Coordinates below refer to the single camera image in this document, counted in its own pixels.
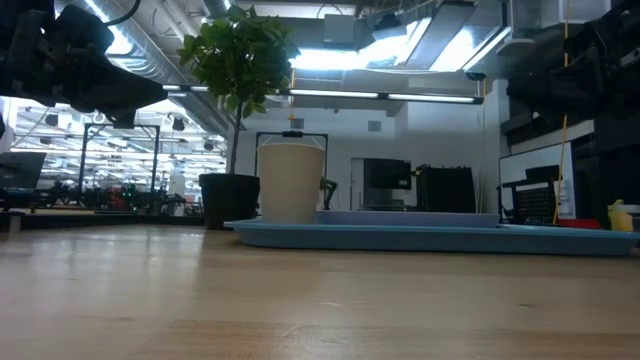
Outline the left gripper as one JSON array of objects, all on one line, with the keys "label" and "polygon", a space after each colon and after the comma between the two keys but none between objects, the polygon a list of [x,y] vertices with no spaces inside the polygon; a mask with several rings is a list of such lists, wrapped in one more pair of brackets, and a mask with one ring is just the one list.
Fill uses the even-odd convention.
[{"label": "left gripper", "polygon": [[1,94],[79,111],[120,113],[116,129],[135,127],[135,110],[165,100],[163,85],[106,60],[114,42],[108,26],[75,5],[1,6]]}]

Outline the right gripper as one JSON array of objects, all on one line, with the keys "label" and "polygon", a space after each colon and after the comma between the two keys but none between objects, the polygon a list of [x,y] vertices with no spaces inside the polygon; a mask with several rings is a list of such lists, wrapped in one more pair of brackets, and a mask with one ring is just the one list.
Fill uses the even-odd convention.
[{"label": "right gripper", "polygon": [[507,95],[540,113],[595,115],[639,107],[639,0],[623,0],[567,39],[571,63],[515,78]]}]

